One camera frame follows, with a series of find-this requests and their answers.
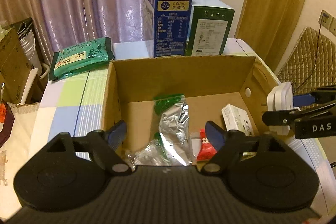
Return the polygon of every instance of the white device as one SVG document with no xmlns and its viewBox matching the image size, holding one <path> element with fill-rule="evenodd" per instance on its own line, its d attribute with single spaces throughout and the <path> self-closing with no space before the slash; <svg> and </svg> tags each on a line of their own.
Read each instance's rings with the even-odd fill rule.
<svg viewBox="0 0 336 224">
<path fill-rule="evenodd" d="M 290 82 L 282 83 L 276 86 L 267 96 L 268 111 L 293 109 L 293 91 Z M 289 126 L 270 126 L 271 132 L 286 136 L 289 132 Z"/>
<path fill-rule="evenodd" d="M 244 132 L 246 136 L 254 136 L 252 125 L 246 110 L 228 104 L 222 108 L 222 114 L 226 130 L 235 129 Z"/>
</svg>

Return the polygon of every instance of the green snack bag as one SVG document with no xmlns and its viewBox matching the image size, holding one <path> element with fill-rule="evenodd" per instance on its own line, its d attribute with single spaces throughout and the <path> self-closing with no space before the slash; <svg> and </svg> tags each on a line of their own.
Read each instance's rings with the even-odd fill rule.
<svg viewBox="0 0 336 224">
<path fill-rule="evenodd" d="M 109 37 L 83 42 L 54 53 L 48 79 L 60 80 L 97 69 L 113 59 Z"/>
</svg>

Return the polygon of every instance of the black cable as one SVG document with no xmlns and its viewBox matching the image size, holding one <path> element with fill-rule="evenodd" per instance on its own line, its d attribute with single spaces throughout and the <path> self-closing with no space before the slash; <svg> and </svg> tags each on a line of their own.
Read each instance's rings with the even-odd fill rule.
<svg viewBox="0 0 336 224">
<path fill-rule="evenodd" d="M 296 81 L 294 80 L 293 82 L 291 82 L 291 85 L 292 85 L 292 90 L 295 90 L 295 87 L 296 87 Z"/>
<path fill-rule="evenodd" d="M 303 83 L 301 85 L 299 85 L 294 91 L 296 92 L 304 83 L 306 83 L 308 81 L 308 79 L 313 75 L 313 72 L 315 70 L 315 67 L 316 67 L 316 60 L 317 60 L 317 51 L 319 49 L 319 39 L 320 39 L 320 32 L 321 32 L 321 26 L 322 26 L 322 20 L 323 20 L 323 17 L 324 16 L 327 16 L 326 14 L 323 14 L 322 15 L 322 18 L 321 18 L 321 22 L 320 22 L 320 29 L 319 29 L 319 35 L 317 36 L 317 44 L 316 44 L 316 51 L 315 51 L 315 62 L 314 62 L 314 66 L 313 66 L 313 69 L 311 70 L 311 73 L 310 75 L 306 78 L 305 81 L 303 81 Z"/>
</svg>

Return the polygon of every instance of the cardboard box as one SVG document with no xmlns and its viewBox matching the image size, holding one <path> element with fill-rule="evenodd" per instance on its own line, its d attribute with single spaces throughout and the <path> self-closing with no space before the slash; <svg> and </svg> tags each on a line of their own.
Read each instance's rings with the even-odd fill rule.
<svg viewBox="0 0 336 224">
<path fill-rule="evenodd" d="M 184 55 L 192 0 L 142 0 L 150 57 Z"/>
<path fill-rule="evenodd" d="M 153 112 L 157 95 L 186 96 L 189 132 L 212 120 L 225 128 L 221 109 L 227 104 L 247 111 L 255 135 L 268 131 L 262 121 L 267 94 L 277 83 L 256 57 L 190 56 L 113 61 L 105 88 L 102 128 L 127 124 L 124 148 L 137 151 L 157 132 Z M 251 90 L 250 97 L 245 94 Z"/>
<path fill-rule="evenodd" d="M 185 55 L 222 54 L 234 14 L 219 0 L 192 0 Z"/>
<path fill-rule="evenodd" d="M 14 28 L 0 41 L 0 83 L 5 82 L 3 100 L 21 101 L 31 70 Z"/>
</svg>

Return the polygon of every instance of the open cardboard box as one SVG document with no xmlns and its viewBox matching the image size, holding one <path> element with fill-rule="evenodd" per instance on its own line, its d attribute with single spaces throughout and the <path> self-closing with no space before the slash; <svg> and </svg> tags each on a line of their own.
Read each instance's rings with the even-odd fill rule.
<svg viewBox="0 0 336 224">
<path fill-rule="evenodd" d="M 256 57 L 189 56 L 112 61 L 103 106 L 104 130 L 127 123 L 123 147 L 139 150 L 153 139 L 159 117 L 153 98 L 184 94 L 189 106 L 189 133 L 208 120 L 225 128 L 221 109 L 232 104 L 248 112 L 256 135 L 268 131 L 262 122 L 267 95 L 277 82 Z"/>
</svg>

